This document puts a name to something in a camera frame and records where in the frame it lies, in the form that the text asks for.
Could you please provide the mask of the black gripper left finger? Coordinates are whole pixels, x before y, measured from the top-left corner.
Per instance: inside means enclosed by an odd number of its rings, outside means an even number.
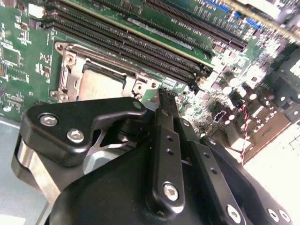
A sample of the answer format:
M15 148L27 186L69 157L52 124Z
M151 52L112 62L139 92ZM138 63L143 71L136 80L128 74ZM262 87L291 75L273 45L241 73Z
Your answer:
M151 142L158 123L174 128L171 95L160 90L156 110L132 97L31 107L22 119L12 170L53 210L70 184Z

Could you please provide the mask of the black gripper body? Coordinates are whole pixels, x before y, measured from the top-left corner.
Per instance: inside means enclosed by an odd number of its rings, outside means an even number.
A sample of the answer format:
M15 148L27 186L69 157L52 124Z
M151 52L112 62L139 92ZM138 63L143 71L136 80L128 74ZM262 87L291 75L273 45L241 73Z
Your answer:
M200 177L172 125L151 142L70 184L56 200L52 225L213 225Z

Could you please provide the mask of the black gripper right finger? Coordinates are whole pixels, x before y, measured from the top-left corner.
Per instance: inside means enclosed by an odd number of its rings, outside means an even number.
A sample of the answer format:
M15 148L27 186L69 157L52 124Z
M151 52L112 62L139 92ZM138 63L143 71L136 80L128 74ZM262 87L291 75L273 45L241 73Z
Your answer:
M214 225L291 225L287 211L217 141L199 139L169 97L182 152L200 177L201 190Z

